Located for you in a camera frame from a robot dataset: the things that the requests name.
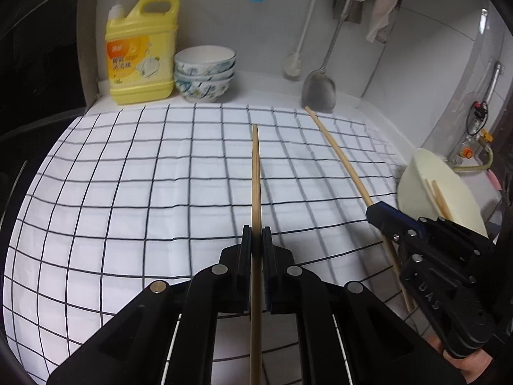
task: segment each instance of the bottle label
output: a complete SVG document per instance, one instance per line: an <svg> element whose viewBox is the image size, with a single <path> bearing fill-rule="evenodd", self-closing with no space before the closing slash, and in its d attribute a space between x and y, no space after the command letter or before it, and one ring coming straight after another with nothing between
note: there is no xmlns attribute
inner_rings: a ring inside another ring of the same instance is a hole
<svg viewBox="0 0 513 385"><path fill-rule="evenodd" d="M172 78L174 40L169 33L142 35L107 42L107 69L112 87Z"/></svg>

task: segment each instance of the black cable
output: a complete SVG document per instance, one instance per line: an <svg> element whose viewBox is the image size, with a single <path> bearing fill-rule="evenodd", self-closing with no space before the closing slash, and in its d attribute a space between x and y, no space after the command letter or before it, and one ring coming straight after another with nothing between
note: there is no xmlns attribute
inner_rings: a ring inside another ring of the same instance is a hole
<svg viewBox="0 0 513 385"><path fill-rule="evenodd" d="M469 129L468 129L468 125L469 125L469 123L468 123L468 119L470 118L470 113L471 113L471 112L473 112L473 111L474 111L474 109L475 109L475 108L474 108L474 105L472 105L472 106L470 107L470 110L468 110L468 113L467 113L467 122L466 122L466 125L465 125L465 130L466 130L466 132L467 132L467 134L468 134L469 136L475 136L476 134L478 134L478 133L479 133L481 130L483 130L483 128L486 126L486 122L488 122L488 104L486 103L486 101L483 101L483 102L481 103L481 106L483 106L483 107L485 108L485 110L486 110L486 115L485 115L485 118L484 118L484 120L483 120L483 123L481 123L481 126L479 127L479 129L478 129L478 130L476 130L474 133L470 133L470 131L469 131Z"/></svg>

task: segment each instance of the chopstick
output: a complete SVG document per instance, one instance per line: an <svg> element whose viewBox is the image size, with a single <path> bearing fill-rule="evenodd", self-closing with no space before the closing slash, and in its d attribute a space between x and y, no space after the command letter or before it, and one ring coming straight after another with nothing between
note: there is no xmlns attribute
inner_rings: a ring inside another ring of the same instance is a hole
<svg viewBox="0 0 513 385"><path fill-rule="evenodd" d="M258 126L252 126L251 169L251 309L249 384L260 385L262 375L262 196Z"/></svg>
<svg viewBox="0 0 513 385"><path fill-rule="evenodd" d="M362 183L362 180L358 176L358 174L355 171L355 168L352 167L351 162L347 159L347 156L343 153L342 149L340 149L338 143L335 141L333 136L330 134L328 129L324 127L324 124L321 123L317 115L312 111L312 109L308 106L305 107L306 112L310 115L312 120L317 124L317 127L319 130L324 134L324 137L328 140L329 144L332 145L333 150L337 154L337 157L340 159L340 162L344 165L344 168L346 169L347 173L350 175L352 181L356 185L356 188L358 189L360 195L363 198L363 201L365 202L365 205L370 207L374 202L372 201L367 189ZM385 236L381 235L381 238L383 240L383 244L385 245L385 248L388 251L388 256L392 261L393 270L396 273L397 278L399 279L399 275L401 274L401 263L399 262L399 256L397 255L396 249L394 248L392 242L387 239ZM415 310L415 304L410 297L410 295L406 292L406 289L404 289L403 285L401 284L401 292L403 294L403 299L406 304L406 308L409 312L412 312Z"/></svg>
<svg viewBox="0 0 513 385"><path fill-rule="evenodd" d="M433 196L434 201L437 203L438 208L440 209L440 213L442 214L442 217L454 221L449 206L447 205L447 201L445 200L442 194L442 190L440 190L440 187L438 186L437 182L433 180L431 181L431 183L429 183L427 179L424 181L426 182L427 188Z"/></svg>

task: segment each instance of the dish soap jug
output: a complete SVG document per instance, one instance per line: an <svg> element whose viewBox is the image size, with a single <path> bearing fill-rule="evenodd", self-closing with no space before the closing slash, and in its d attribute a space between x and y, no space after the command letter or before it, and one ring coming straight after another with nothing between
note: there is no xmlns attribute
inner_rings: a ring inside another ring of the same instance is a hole
<svg viewBox="0 0 513 385"><path fill-rule="evenodd" d="M153 3L166 3L169 8L146 11ZM139 0L126 17L119 0L110 9L105 33L107 70L110 94L118 104L163 99L173 91L179 9L179 0Z"/></svg>

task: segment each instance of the spatula head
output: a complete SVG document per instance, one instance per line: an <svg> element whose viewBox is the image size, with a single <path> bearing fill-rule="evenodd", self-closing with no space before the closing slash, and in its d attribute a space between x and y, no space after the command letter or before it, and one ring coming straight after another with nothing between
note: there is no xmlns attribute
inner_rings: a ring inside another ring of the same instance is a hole
<svg viewBox="0 0 513 385"><path fill-rule="evenodd" d="M314 111L331 112L335 108L335 83L322 70L310 72L301 92L301 104Z"/></svg>

